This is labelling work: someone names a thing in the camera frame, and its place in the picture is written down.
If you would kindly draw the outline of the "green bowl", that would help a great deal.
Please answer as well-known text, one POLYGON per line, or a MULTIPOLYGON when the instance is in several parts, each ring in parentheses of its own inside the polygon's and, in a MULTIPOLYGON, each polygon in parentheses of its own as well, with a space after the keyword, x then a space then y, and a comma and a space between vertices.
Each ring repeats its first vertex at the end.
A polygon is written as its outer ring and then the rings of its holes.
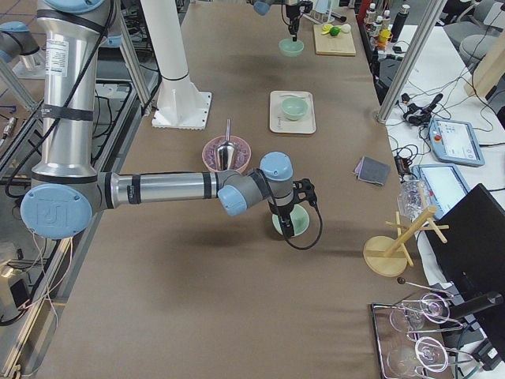
MULTIPOLYGON (((294 206, 294 209, 290 213, 290 218, 294 228, 294 234, 293 234, 294 237, 303 234, 308 229, 309 214, 301 205, 294 206)), ((275 229, 281 235, 282 230, 277 215, 272 215, 271 220, 275 229)))
POLYGON ((299 39, 294 41, 292 38, 286 38, 279 41, 279 49, 282 55, 294 58, 301 55, 305 49, 305 44, 299 39))
POLYGON ((281 102, 281 110, 284 116, 291 120, 297 121, 303 118, 309 109, 307 102, 298 97, 287 97, 281 102))

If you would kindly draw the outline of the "green lime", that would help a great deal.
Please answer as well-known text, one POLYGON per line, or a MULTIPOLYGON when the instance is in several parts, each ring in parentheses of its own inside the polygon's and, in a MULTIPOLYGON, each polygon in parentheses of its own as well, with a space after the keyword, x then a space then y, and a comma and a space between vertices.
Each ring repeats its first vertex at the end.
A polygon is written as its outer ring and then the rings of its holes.
POLYGON ((330 36, 332 37, 336 37, 339 33, 341 32, 341 28, 340 27, 332 27, 330 30, 329 30, 329 34, 330 36))

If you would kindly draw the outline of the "bamboo cutting board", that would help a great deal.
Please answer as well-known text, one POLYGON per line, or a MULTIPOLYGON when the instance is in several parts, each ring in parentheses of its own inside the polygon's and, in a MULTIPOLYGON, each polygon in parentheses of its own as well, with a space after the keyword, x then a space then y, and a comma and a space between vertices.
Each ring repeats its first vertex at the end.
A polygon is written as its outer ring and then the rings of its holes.
POLYGON ((322 35, 322 25, 313 25, 315 52, 318 55, 355 56, 356 48, 351 32, 340 32, 337 36, 322 35))

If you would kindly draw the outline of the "grey folded cloth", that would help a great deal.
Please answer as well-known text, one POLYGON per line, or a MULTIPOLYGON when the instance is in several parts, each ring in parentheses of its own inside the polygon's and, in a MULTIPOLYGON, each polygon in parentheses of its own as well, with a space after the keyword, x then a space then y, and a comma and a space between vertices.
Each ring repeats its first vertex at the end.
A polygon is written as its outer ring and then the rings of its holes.
POLYGON ((383 186, 386 184, 391 167, 378 160, 362 156, 353 172, 359 181, 383 186))

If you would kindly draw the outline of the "cream rabbit tray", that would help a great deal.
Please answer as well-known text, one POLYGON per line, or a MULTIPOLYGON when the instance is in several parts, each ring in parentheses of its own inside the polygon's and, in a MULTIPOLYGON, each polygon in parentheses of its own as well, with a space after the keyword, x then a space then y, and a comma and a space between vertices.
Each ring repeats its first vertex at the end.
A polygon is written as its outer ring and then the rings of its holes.
POLYGON ((312 93, 307 91, 272 91, 270 93, 269 129, 273 133, 307 135, 315 133, 316 117, 312 93), (281 102, 291 96, 302 98, 309 105, 306 115, 297 121, 287 119, 281 110, 281 102))

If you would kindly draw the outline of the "metal ice scoop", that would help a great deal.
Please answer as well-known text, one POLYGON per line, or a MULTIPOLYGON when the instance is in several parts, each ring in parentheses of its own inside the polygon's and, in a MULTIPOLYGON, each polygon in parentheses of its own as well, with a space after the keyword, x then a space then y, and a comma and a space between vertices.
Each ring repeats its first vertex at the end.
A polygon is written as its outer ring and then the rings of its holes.
POLYGON ((226 133, 223 142, 220 142, 214 150, 217 171, 226 171, 232 168, 237 155, 236 144, 231 140, 230 119, 226 120, 226 133))

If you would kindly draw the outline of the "wooden mug tree stand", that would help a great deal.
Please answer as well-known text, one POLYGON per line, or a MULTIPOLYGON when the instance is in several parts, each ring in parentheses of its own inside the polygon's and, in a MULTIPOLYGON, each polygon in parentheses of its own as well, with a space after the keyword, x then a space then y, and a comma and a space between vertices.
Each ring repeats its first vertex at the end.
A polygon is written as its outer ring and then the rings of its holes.
POLYGON ((441 242, 447 242, 443 231, 449 227, 435 224, 434 218, 437 206, 429 201, 426 185, 425 188, 428 207, 417 218, 410 220, 405 216, 401 216, 399 210, 397 210, 395 221, 387 223, 388 226, 396 229, 396 238, 376 236, 365 243, 363 256, 366 264, 375 273, 386 277, 396 277, 400 276, 406 267, 412 267, 413 260, 406 248, 406 243, 418 231, 433 231, 441 242))

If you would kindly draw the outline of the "clear plastic bag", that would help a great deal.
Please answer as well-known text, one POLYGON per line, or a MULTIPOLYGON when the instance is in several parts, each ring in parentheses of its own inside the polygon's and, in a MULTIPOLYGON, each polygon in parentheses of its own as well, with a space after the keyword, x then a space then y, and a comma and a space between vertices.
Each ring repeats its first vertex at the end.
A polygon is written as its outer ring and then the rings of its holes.
POLYGON ((410 220, 417 218, 428 207, 426 194, 423 180, 410 180, 402 183, 397 197, 400 215, 410 220))

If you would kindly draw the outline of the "blue teach pendant near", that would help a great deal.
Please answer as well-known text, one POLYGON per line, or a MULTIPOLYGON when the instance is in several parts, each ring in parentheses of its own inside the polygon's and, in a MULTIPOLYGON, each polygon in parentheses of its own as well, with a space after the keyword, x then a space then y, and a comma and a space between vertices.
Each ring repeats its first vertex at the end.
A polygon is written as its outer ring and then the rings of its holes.
POLYGON ((415 165, 412 172, 425 182, 429 201, 437 206, 439 220, 469 192, 469 186, 453 163, 415 165))

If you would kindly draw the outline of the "blue teach pendant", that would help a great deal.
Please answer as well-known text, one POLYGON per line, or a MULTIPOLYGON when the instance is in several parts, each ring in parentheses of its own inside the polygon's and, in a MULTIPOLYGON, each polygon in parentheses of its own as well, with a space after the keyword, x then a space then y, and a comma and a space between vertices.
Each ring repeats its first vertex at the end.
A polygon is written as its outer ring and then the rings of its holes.
POLYGON ((428 137, 435 157, 445 163, 482 167, 484 156, 469 122, 433 118, 428 137))
POLYGON ((437 206, 439 220, 469 192, 469 186, 453 163, 415 165, 412 172, 425 182, 429 201, 437 206))

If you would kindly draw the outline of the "wine glass far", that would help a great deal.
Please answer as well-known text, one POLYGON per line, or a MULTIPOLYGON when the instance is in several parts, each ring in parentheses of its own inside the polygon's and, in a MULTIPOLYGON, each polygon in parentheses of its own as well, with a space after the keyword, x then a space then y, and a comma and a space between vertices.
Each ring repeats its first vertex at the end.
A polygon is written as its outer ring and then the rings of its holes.
POLYGON ((402 300, 392 307, 389 320, 395 330, 405 334, 463 328, 460 321, 451 317, 448 302, 435 293, 424 294, 418 300, 402 300))

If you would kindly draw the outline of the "blue teach pendant far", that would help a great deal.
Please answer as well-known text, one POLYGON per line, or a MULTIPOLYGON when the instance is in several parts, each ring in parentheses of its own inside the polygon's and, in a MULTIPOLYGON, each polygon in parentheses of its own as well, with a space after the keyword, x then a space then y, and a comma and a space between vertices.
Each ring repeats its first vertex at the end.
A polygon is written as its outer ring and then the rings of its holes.
POLYGON ((428 137, 435 157, 445 163, 482 167, 484 156, 469 122, 433 118, 428 137))

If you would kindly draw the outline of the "black tray with glasses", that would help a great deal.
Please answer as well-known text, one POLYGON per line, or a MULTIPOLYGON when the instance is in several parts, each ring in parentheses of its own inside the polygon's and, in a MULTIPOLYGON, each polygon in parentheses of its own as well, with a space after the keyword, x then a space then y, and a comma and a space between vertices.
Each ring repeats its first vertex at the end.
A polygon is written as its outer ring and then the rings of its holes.
MULTIPOLYGON (((424 336, 432 337, 435 340, 438 340, 439 342, 442 343, 441 337, 438 335, 434 336, 429 334, 425 335, 424 333, 418 333, 418 332, 415 332, 414 334, 405 334, 404 332, 399 332, 395 330, 391 326, 389 320, 392 307, 393 306, 391 305, 380 303, 373 303, 370 306, 370 312, 372 315, 372 326, 376 342, 376 351, 380 366, 380 376, 382 378, 393 378, 393 374, 387 372, 386 357, 387 354, 395 347, 399 347, 403 344, 410 344, 411 342, 414 343, 416 340, 424 336)), ((456 366, 449 366, 448 369, 445 370, 444 372, 434 374, 433 378, 451 378, 455 369, 457 367, 462 367, 464 365, 467 365, 472 371, 477 371, 481 368, 481 366, 477 364, 477 362, 473 358, 472 362, 462 363, 456 366)))

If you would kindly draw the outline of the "black monitor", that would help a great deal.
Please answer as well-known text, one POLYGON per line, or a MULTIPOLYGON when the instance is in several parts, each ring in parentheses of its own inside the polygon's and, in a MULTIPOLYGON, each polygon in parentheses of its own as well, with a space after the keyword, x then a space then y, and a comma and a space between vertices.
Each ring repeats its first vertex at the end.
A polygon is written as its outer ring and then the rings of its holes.
POLYGON ((504 304, 492 306, 490 292, 504 294, 504 210, 477 184, 439 222, 447 224, 442 243, 426 233, 437 263, 463 303, 452 306, 456 318, 474 313, 492 346, 504 356, 504 304))

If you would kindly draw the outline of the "aluminium frame post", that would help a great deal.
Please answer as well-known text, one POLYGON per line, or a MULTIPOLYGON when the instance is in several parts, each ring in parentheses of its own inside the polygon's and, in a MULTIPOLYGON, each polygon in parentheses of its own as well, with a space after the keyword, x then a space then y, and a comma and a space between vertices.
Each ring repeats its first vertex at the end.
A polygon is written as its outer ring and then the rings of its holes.
POLYGON ((430 36, 431 31, 439 19, 446 3, 446 0, 430 0, 428 2, 428 8, 421 18, 421 22, 417 26, 412 39, 410 40, 410 46, 408 47, 406 55, 395 74, 395 78, 383 99, 380 109, 376 113, 376 120, 378 123, 385 124, 389 118, 395 106, 395 102, 409 79, 411 71, 413 70, 415 63, 426 44, 426 40, 430 36))

